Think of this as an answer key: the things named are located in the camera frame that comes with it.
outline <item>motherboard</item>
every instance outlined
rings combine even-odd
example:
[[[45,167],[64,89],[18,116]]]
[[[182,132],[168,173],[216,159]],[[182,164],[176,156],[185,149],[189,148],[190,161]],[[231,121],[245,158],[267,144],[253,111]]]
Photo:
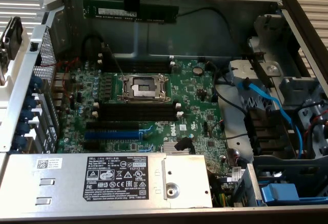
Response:
[[[197,60],[175,60],[172,72],[102,72],[86,62],[71,70],[61,107],[58,153],[177,151],[184,138],[213,173],[228,173],[227,141],[212,72]]]

